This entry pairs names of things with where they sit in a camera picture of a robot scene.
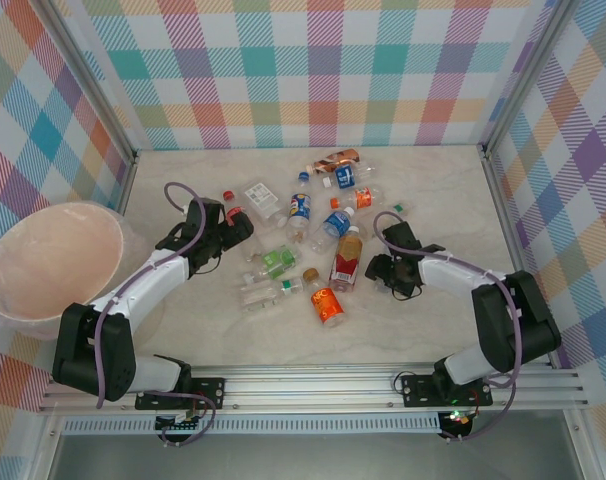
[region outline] beige floor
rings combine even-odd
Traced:
[[[181,221],[163,197],[163,185],[178,180],[200,195],[220,199],[222,191],[252,177],[269,179],[291,193],[289,182],[301,168],[333,149],[277,149],[147,152],[142,155],[126,217],[151,241]],[[438,243],[480,266],[512,270],[494,205],[475,147],[360,148],[378,168],[371,183],[389,200],[413,204],[409,222],[424,245]],[[328,213],[329,192],[313,199],[312,228]],[[188,197],[175,192],[177,200]],[[285,240],[283,231],[261,237],[266,246]],[[420,298],[398,302],[377,293],[363,276],[383,247],[377,240],[363,250],[356,290],[339,296],[349,321],[323,328],[306,295],[291,297],[269,311],[244,316],[238,305],[239,252],[223,256],[214,273],[193,277],[164,302],[160,328],[141,352],[171,355],[194,365],[320,364],[435,361],[476,341],[473,315],[460,299],[434,288]],[[326,277],[333,254],[304,249],[291,275],[315,266]]]

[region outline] pastel plaid backdrop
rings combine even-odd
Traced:
[[[27,0],[0,2],[0,237],[74,199],[113,207],[126,163]],[[27,467],[51,344],[0,329],[0,479]]]
[[[498,149],[528,268],[606,449],[606,0],[584,0]]]
[[[57,1],[132,141],[153,149],[478,143],[554,3]]]

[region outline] bottle cap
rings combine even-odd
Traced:
[[[308,268],[303,272],[303,280],[305,280],[306,283],[310,283],[317,278],[319,278],[319,271],[316,268]]]

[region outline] clear plastic bottle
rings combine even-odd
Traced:
[[[330,270],[330,287],[337,292],[351,292],[356,283],[356,274],[361,259],[363,242],[359,237],[359,227],[352,225],[339,239],[336,256]]]
[[[376,237],[374,233],[374,219],[381,212],[394,212],[402,218],[407,218],[410,213],[410,204],[408,202],[398,202],[394,205],[375,207],[375,208],[367,208],[363,211],[363,215],[357,216],[356,223],[361,230],[361,238],[365,240],[371,240]],[[391,215],[383,215],[379,222],[378,227],[382,232],[388,227],[399,223],[399,221]]]
[[[326,327],[336,327],[346,319],[341,304],[336,295],[327,284],[319,278],[316,268],[309,268],[303,272],[305,290],[311,294],[310,300],[321,322]]]
[[[236,205],[234,192],[228,190],[223,192],[223,200],[225,200],[226,205],[228,205],[228,211],[225,214],[225,219],[229,225],[233,225],[234,222],[232,217],[236,215],[238,212],[244,212],[245,209],[239,205]],[[259,238],[256,233],[253,233],[250,238],[247,238],[241,242],[239,245],[241,249],[241,254],[246,262],[251,262],[254,257],[262,257],[264,254],[263,245],[261,244]]]
[[[334,173],[323,176],[321,183],[325,188],[350,188],[370,180],[375,172],[376,169],[365,162],[341,165]]]
[[[241,306],[246,312],[277,305],[283,298],[305,290],[301,277],[290,280],[264,280],[241,288]]]
[[[274,280],[294,268],[300,255],[299,249],[294,245],[281,245],[262,257],[255,257],[252,261],[254,268],[251,272],[243,274],[243,280],[246,285],[270,278]]]
[[[241,189],[243,203],[266,227],[283,228],[287,223],[287,205],[262,180]]]
[[[330,199],[332,209],[350,207],[354,210],[382,205],[385,194],[379,187],[359,187]]]
[[[321,226],[310,236],[310,248],[318,254],[325,253],[336,244],[350,228],[354,209],[347,207],[342,212],[332,212]]]
[[[330,173],[341,165],[358,163],[361,160],[359,153],[353,148],[328,155],[323,160],[307,165],[305,170],[310,175],[317,173]]]
[[[301,243],[307,237],[310,225],[310,175],[307,172],[299,173],[294,188],[296,193],[290,201],[290,218],[285,227],[285,236],[290,242]]]

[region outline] crushed plastic bottle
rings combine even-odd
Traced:
[[[301,243],[307,238],[310,225],[310,175],[307,172],[299,173],[294,188],[296,193],[290,201],[290,218],[285,226],[285,236],[290,242]]]
[[[254,268],[251,272],[243,274],[246,285],[262,282],[263,280],[274,280],[286,271],[294,268],[297,258],[300,257],[299,249],[294,245],[281,245],[279,248],[254,258]]]
[[[346,320],[345,312],[336,299],[336,295],[327,284],[319,278],[316,268],[303,272],[305,289],[311,294],[310,300],[317,315],[326,327],[336,327]]]
[[[385,194],[383,190],[372,185],[370,187],[355,188],[352,191],[334,197],[330,199],[330,206],[333,210],[345,207],[361,210],[363,208],[382,205],[384,201]]]
[[[370,180],[376,169],[365,162],[341,165],[333,173],[325,175],[321,179],[321,184],[325,188],[338,187],[340,189],[350,188],[357,183],[363,183]]]
[[[266,227],[283,228],[287,223],[287,205],[262,180],[241,189],[243,204]]]
[[[226,205],[229,206],[225,219],[231,226],[234,224],[232,217],[238,212],[244,212],[245,209],[239,205],[236,205],[234,192],[231,190],[223,192],[223,200],[225,200]],[[251,262],[254,257],[262,257],[264,254],[263,245],[261,244],[261,241],[257,237],[256,233],[253,233],[249,238],[242,241],[239,248],[241,249],[241,254],[246,262]]]
[[[305,290],[301,277],[289,280],[263,280],[241,288],[241,307],[253,312],[279,304],[285,297]]]
[[[354,215],[354,209],[347,207],[342,212],[332,212],[309,239],[310,248],[322,254],[335,245],[350,228],[350,219]]]

